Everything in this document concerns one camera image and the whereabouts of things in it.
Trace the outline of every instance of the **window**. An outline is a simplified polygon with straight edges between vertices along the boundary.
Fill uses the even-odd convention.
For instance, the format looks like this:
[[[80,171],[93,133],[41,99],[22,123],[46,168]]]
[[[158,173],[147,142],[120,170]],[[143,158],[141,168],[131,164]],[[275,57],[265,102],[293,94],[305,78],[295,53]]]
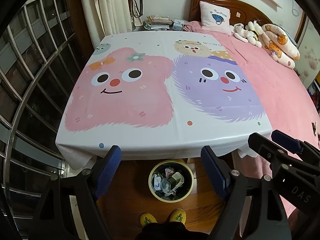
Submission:
[[[48,179],[64,173],[55,138],[84,64],[66,0],[27,0],[0,37],[0,181],[24,238]]]

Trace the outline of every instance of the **trash can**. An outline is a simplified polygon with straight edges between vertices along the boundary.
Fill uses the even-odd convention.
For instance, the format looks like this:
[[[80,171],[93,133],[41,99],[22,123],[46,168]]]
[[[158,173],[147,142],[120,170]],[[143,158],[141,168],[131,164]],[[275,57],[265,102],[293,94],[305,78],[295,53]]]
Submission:
[[[154,174],[159,171],[164,170],[165,168],[174,168],[175,171],[181,170],[181,174],[184,177],[184,183],[177,189],[176,195],[165,196],[164,193],[160,190],[154,189]],[[191,192],[193,188],[193,174],[191,169],[184,163],[175,160],[166,160],[158,163],[150,172],[149,175],[149,189],[153,196],[163,202],[175,203],[185,199]]]

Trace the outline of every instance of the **curtain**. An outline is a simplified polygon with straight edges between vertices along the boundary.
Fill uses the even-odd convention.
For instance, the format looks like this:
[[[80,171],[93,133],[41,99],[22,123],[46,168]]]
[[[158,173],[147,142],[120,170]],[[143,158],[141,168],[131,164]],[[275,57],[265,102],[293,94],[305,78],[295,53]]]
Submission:
[[[128,0],[81,0],[94,47],[106,36],[132,32]]]

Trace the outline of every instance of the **pink fuzzy cartoon character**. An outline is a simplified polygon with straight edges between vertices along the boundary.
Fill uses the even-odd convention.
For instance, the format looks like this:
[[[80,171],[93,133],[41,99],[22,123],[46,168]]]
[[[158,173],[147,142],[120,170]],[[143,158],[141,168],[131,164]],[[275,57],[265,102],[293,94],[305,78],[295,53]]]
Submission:
[[[72,92],[66,112],[69,131],[88,130],[103,124],[135,127],[166,125],[172,118],[172,101],[165,79],[173,62],[131,48],[117,49],[87,65]]]

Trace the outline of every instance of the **pink blanket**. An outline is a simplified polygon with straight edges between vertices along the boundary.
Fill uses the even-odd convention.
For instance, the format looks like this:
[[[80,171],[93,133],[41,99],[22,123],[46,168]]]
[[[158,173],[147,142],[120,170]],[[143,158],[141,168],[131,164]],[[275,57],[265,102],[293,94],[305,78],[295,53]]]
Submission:
[[[313,135],[311,122],[320,124],[320,119],[294,70],[273,61],[263,48],[244,43],[233,36],[203,30],[200,22],[191,22],[185,26],[185,30],[213,35],[226,48],[254,87],[273,130],[278,129],[318,147],[318,138]],[[269,163],[260,156],[252,158],[247,155],[241,159],[235,154],[234,161],[235,168],[248,177],[271,175]],[[284,199],[283,202],[289,216],[295,207]]]

